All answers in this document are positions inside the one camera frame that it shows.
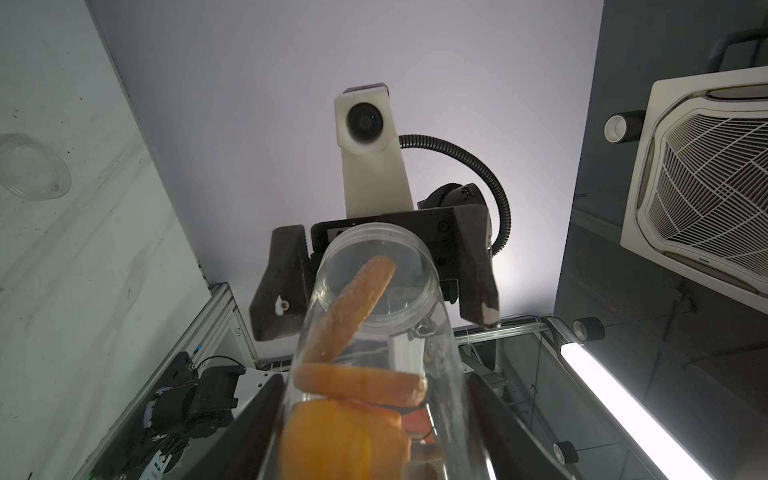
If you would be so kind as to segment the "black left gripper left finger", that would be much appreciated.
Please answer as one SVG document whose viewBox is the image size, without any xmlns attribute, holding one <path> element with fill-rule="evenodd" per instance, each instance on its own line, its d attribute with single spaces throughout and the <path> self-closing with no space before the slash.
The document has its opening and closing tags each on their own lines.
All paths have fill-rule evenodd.
<svg viewBox="0 0 768 480">
<path fill-rule="evenodd" d="M 267 463 L 281 419 L 286 381 L 277 374 L 267 380 L 224 435 L 183 476 L 184 480 L 258 479 Z"/>
</svg>

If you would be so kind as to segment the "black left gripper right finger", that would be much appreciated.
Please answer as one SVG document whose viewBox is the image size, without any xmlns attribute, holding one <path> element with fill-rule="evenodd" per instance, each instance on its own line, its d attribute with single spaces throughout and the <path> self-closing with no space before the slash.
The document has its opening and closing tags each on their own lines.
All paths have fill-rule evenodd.
<svg viewBox="0 0 768 480">
<path fill-rule="evenodd" d="M 477 424 L 496 479 L 571 479 L 478 374 L 466 377 L 472 418 Z"/>
</svg>

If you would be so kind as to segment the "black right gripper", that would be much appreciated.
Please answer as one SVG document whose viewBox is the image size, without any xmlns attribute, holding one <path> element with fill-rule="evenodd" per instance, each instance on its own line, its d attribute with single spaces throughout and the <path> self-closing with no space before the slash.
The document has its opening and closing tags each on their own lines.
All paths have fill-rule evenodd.
<svg viewBox="0 0 768 480">
<path fill-rule="evenodd" d="M 319 266 L 339 232 L 374 222 L 402 227 L 422 240 L 436 266 L 443 297 L 459 300 L 462 319 L 479 327 L 498 326 L 499 293 L 492 267 L 488 208 L 463 205 L 315 224 L 310 230 L 311 259 L 303 225 L 273 230 L 267 266 L 249 306 L 255 340 L 298 334 L 312 294 L 312 262 Z"/>
</svg>

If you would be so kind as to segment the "clear jar with brown cookies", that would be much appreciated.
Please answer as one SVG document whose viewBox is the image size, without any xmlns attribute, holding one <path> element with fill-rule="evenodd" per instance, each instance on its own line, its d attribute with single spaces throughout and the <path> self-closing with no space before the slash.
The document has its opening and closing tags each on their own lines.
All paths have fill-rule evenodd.
<svg viewBox="0 0 768 480">
<path fill-rule="evenodd" d="M 358 270 L 378 255 L 395 262 L 394 276 L 336 363 L 426 378 L 424 400 L 416 407 L 395 410 L 402 418 L 403 431 L 411 439 L 410 461 L 402 479 L 492 477 L 490 460 L 473 423 L 465 370 L 431 255 L 415 234 L 399 226 L 375 222 L 342 233 L 322 257 L 262 478 L 282 479 L 279 447 L 285 423 L 296 404 L 311 398 L 294 386 L 291 370 L 301 363 L 312 328 Z"/>
</svg>

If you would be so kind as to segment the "brown and orange cookies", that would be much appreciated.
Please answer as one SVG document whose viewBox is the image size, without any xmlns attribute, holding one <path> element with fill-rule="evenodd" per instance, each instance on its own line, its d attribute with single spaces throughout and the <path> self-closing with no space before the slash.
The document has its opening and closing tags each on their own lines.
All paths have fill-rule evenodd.
<svg viewBox="0 0 768 480">
<path fill-rule="evenodd" d="M 426 378 L 335 361 L 373 312 L 395 270 L 387 256 L 368 260 L 312 328 L 302 361 L 291 370 L 294 386 L 311 398 L 296 404 L 285 423 L 280 478 L 404 478 L 411 439 L 395 410 L 424 400 Z"/>
</svg>

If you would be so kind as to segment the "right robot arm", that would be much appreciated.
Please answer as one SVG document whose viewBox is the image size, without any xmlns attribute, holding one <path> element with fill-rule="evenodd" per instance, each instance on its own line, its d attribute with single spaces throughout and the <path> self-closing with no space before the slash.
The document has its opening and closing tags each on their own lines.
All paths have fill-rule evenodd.
<svg viewBox="0 0 768 480">
<path fill-rule="evenodd" d="M 275 229 L 267 267 L 249 306 L 254 338 L 271 341 L 299 333 L 329 246 L 346 230 L 374 222 L 402 227 L 425 244 L 443 299 L 459 305 L 463 320 L 485 329 L 500 323 L 486 201 L 473 183 L 449 183 L 421 201 L 415 211 L 315 224 L 310 230 L 312 251 L 302 225 Z"/>
</svg>

